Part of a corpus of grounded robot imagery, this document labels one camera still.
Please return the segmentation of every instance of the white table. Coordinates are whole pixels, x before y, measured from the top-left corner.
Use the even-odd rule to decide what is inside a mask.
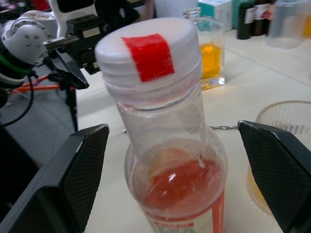
[[[206,123],[210,126],[233,126],[242,119],[255,121],[264,107],[279,101],[311,101],[311,87],[229,51],[225,54],[225,73],[226,85],[203,92]],[[79,128],[102,123],[110,126],[102,179],[86,233],[152,233],[125,182],[123,164],[129,139],[122,133],[124,126],[114,101],[101,74],[86,78],[90,88],[77,91]],[[276,222],[248,197],[244,184],[248,162],[239,132],[217,131],[217,135],[229,163],[226,233],[281,233]]]

